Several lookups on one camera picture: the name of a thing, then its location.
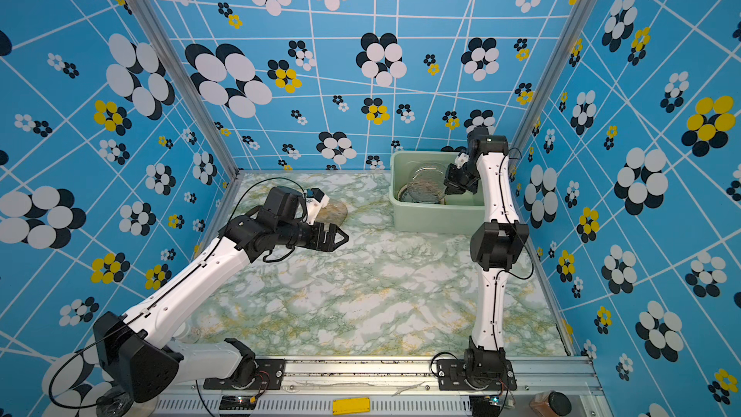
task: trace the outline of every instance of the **yellow label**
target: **yellow label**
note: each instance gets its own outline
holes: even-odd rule
[[[357,414],[371,411],[370,398],[336,399],[332,402],[332,414]]]

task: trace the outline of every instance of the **white flower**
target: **white flower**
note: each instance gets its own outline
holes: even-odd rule
[[[629,358],[627,354],[623,353],[620,356],[620,364],[623,365],[623,369],[626,372],[633,372],[633,359]]]
[[[584,343],[584,350],[586,351],[589,359],[597,359],[597,346],[592,344],[590,340],[587,340],[587,342]]]

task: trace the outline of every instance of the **jar lid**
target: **jar lid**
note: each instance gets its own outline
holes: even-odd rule
[[[548,395],[548,405],[558,415],[568,415],[571,412],[571,401],[565,394],[551,391]]]

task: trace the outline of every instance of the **green plastic bin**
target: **green plastic bin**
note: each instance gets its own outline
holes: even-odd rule
[[[394,227],[404,232],[473,235],[484,222],[484,197],[446,195],[446,204],[405,203],[396,199],[406,185],[409,173],[421,163],[440,163],[445,168],[456,159],[452,152],[396,152],[391,155],[391,185],[388,198],[394,208]]]

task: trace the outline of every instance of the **black mounting plate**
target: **black mounting plate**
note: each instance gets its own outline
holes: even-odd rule
[[[283,374],[285,373],[285,359],[260,359],[256,358],[255,378],[251,384],[247,385],[244,390],[257,390],[260,388],[261,380],[258,371],[267,373],[270,377],[270,383],[267,385],[269,390],[280,390],[283,383]],[[203,382],[204,390],[235,390],[231,382],[221,378],[206,378]]]
[[[456,361],[455,359],[438,359],[435,362],[437,363],[438,370],[445,374],[444,376],[437,376],[437,384],[440,387],[440,390],[472,391],[470,386],[465,382],[463,361]],[[505,367],[507,368],[507,375],[504,376],[504,385],[509,388],[510,391],[514,391],[517,389],[517,380],[514,377],[512,363],[510,361],[505,361]],[[482,391],[496,391],[498,393],[502,390],[501,379],[501,377],[495,378],[494,381]]]

